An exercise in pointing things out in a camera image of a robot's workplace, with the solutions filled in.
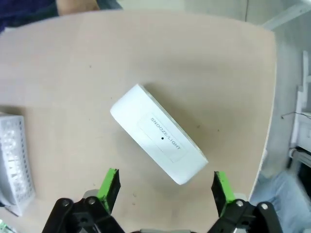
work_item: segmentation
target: bolt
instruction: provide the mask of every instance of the bolt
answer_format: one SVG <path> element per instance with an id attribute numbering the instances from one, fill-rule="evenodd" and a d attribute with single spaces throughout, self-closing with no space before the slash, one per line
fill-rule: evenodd
<path id="1" fill-rule="evenodd" d="M 242 201 L 237 201 L 237 205 L 239 206 L 239 207 L 241 207 L 241 206 L 243 206 L 243 202 Z"/>
<path id="2" fill-rule="evenodd" d="M 267 204 L 261 204 L 261 207 L 262 207 L 264 210 L 268 209 Z"/>
<path id="3" fill-rule="evenodd" d="M 92 204 L 95 203 L 95 200 L 94 200 L 93 198 L 91 198 L 90 200 L 88 200 L 88 203 L 89 203 L 90 205 L 92 205 Z"/>
<path id="4" fill-rule="evenodd" d="M 63 206 L 68 206 L 68 205 L 69 205 L 69 201 L 63 200 Z"/>

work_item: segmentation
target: perforated plastic container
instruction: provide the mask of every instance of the perforated plastic container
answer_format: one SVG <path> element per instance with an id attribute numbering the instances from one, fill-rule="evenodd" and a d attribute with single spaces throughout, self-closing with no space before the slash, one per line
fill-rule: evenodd
<path id="1" fill-rule="evenodd" d="M 22 216 L 35 197 L 23 116 L 0 114 L 0 201 Z"/>

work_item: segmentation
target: wooden table surface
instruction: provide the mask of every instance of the wooden table surface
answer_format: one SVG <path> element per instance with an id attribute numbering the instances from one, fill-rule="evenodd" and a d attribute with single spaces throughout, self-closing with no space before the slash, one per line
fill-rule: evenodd
<path id="1" fill-rule="evenodd" d="M 234 192 L 253 188 L 269 130 L 276 78 L 272 32 L 221 17 L 95 12 L 35 23 L 0 36 L 0 111 L 25 117 L 36 200 L 20 218 L 41 232 L 58 198 L 78 201 L 120 169 L 113 216 L 140 228 L 206 232 L 217 219 L 213 172 Z M 110 115 L 140 83 L 206 155 L 179 186 Z"/>

